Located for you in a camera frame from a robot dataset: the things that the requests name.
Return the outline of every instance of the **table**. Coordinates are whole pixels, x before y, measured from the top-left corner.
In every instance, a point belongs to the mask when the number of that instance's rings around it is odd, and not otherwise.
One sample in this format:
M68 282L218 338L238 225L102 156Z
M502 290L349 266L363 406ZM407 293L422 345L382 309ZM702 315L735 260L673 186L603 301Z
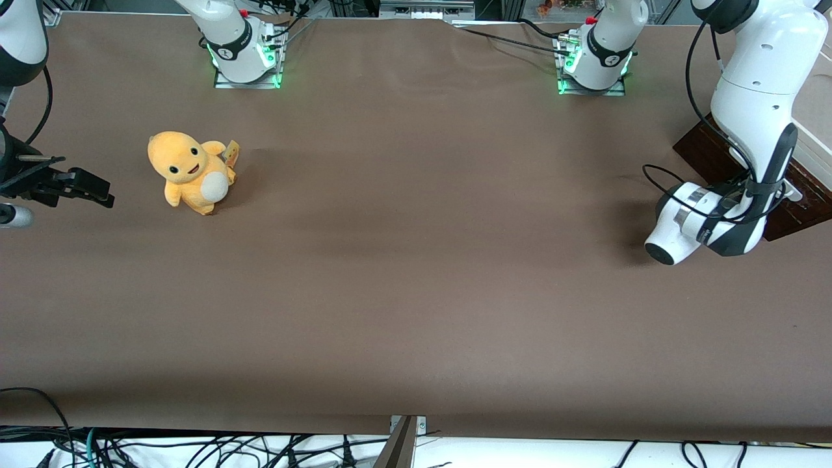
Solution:
M379 433L425 414L458 436L828 440L832 226L674 267L641 246L659 196L641 164L696 179L671 150L696 122L694 31L645 28L628 95L600 98L557 95L545 52L443 22L319 21L282 89L244 91L211 87L188 17L66 14L36 147L116 206L34 207L2 234L0 381L79 426ZM708 47L693 69L707 108ZM44 90L19 91L27 135ZM242 146L214 216L166 205L146 159L165 130ZM3 423L56 424L3 398Z

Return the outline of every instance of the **yellow plush toy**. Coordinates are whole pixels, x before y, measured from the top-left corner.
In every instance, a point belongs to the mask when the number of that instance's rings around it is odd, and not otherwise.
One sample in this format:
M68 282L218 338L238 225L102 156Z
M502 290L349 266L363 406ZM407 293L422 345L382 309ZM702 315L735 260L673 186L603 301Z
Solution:
M172 207L179 200L201 215L210 215L214 203L225 198L237 175L234 165L240 146L233 140L199 144L185 133L162 132L151 137L147 156L167 182L165 199Z

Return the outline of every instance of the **plush toy white belly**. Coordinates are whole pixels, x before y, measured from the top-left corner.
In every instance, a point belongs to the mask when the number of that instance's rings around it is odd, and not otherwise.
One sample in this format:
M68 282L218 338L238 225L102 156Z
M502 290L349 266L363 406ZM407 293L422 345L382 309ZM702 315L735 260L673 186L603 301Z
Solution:
M216 203L228 193L228 177L222 172L209 172L202 179L200 186L202 196L212 203Z

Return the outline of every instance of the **mounting plate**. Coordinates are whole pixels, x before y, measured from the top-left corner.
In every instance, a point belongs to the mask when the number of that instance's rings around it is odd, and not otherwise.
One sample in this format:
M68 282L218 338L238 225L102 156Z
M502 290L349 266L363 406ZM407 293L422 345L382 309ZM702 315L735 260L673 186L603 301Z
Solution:
M391 416L390 417L390 434L393 434L393 430L396 428L396 425L399 423L399 420L402 419L402 416ZM416 435L417 436L424 436L428 433L428 417L427 416L416 416Z

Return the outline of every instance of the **plush toy tag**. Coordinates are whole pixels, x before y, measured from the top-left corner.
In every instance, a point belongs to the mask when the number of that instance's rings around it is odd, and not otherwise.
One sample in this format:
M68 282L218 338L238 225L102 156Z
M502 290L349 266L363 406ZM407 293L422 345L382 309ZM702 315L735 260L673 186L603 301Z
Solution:
M234 165L237 163L237 157L239 155L240 145L238 145L234 140L231 140L231 143L228 144L228 147L222 153L222 160L225 161L226 166L233 169Z

